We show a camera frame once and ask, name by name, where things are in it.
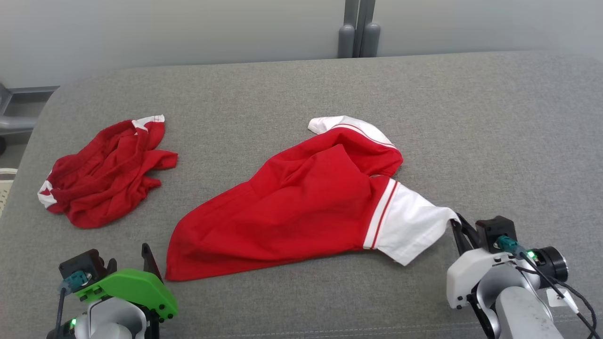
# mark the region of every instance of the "gray couch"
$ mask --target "gray couch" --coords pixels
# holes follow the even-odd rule
[[[176,223],[313,134],[316,116],[349,115],[402,151],[396,179],[470,220],[503,215],[530,247],[555,246],[569,282],[599,315],[603,247],[603,63],[555,52],[172,66],[107,72],[62,86],[31,136],[0,220],[2,338],[54,326],[57,266],[90,248],[142,268],[148,242],[165,272]],[[164,114],[153,173],[163,186],[106,227],[81,230],[36,192],[52,164],[102,128]],[[409,266],[375,251],[190,282],[168,282],[180,313],[162,338],[484,338],[471,309],[450,309],[450,231]],[[65,317],[84,311],[68,297]],[[568,309],[566,338],[585,338]]]

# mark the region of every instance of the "red stripe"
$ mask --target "red stripe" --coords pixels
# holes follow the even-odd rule
[[[381,212],[381,218],[379,219],[379,224],[377,224],[377,230],[375,231],[375,237],[373,238],[373,245],[371,246],[372,250],[375,249],[375,243],[377,242],[377,236],[379,234],[379,229],[381,228],[381,222],[383,221],[385,211],[387,211],[387,206],[389,206],[389,204],[390,204],[391,197],[394,196],[394,191],[396,190],[397,185],[398,185],[398,182],[396,182],[394,184],[394,188],[391,190],[390,197],[387,199],[387,203],[385,204],[385,207],[383,208],[383,212]]]
[[[360,127],[358,127],[358,126],[354,126],[354,125],[352,125],[352,124],[346,124],[345,122],[341,122],[341,123],[339,123],[339,124],[337,124],[337,125],[333,126],[333,128],[335,128],[335,127],[337,127],[337,126],[341,126],[341,125],[347,125],[347,126],[352,126],[352,127],[354,127],[354,128],[355,128],[355,129],[357,129],[357,130],[358,130],[360,133],[362,133],[362,134],[363,134],[365,137],[367,137],[368,139],[370,139],[370,140],[372,140],[372,141],[376,142],[377,144],[381,144],[381,145],[388,145],[388,146],[392,146],[392,147],[394,147],[394,148],[396,147],[396,146],[394,146],[393,144],[388,144],[388,143],[386,143],[386,142],[377,141],[377,140],[375,140],[375,139],[373,139],[373,138],[369,137],[369,136],[368,136],[366,133],[364,133],[364,131],[363,131],[363,130],[361,130],[361,129],[360,129]]]

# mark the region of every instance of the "white wall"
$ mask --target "white wall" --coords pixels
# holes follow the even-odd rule
[[[377,0],[377,56],[565,49],[603,60],[601,0]]]
[[[135,66],[326,59],[345,0],[2,0],[0,82]]]

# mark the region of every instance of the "label sticker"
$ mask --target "label sticker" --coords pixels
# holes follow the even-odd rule
[[[573,305],[574,308],[578,308],[576,306],[576,303],[573,301],[572,296],[569,294],[568,290],[566,290],[565,288],[560,288],[559,291],[563,293],[563,296],[567,299],[568,302]],[[549,305],[551,307],[567,306],[561,296],[559,296],[559,294],[557,294],[557,292],[555,292],[555,290],[553,290],[552,288],[546,289],[546,296],[549,298]]]

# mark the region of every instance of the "white stripe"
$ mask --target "white stripe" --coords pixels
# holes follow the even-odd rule
[[[48,189],[48,192],[52,191],[52,184],[48,180],[44,180],[42,187],[38,191],[38,200],[40,200],[40,202],[44,205],[44,208],[49,208],[50,206],[56,204],[57,200],[52,196],[52,193],[50,193],[50,195],[42,194],[42,192],[46,189]]]
[[[373,241],[376,236],[377,228],[379,227],[379,220],[381,219],[381,215],[384,212],[385,205],[387,204],[387,200],[390,198],[391,191],[394,189],[396,185],[396,181],[390,178],[390,181],[387,183],[385,187],[385,192],[381,195],[379,199],[379,203],[377,204],[377,208],[373,213],[373,217],[371,218],[370,224],[368,224],[367,236],[364,238],[364,245],[362,247],[364,249],[370,249],[373,246]]]
[[[148,129],[145,127],[145,125],[148,122],[165,122],[165,117],[163,116],[163,114],[161,114],[161,115],[147,116],[146,118],[142,118],[142,119],[138,119],[138,120],[132,120],[132,124],[134,125],[134,127],[140,128],[145,131],[148,131]]]

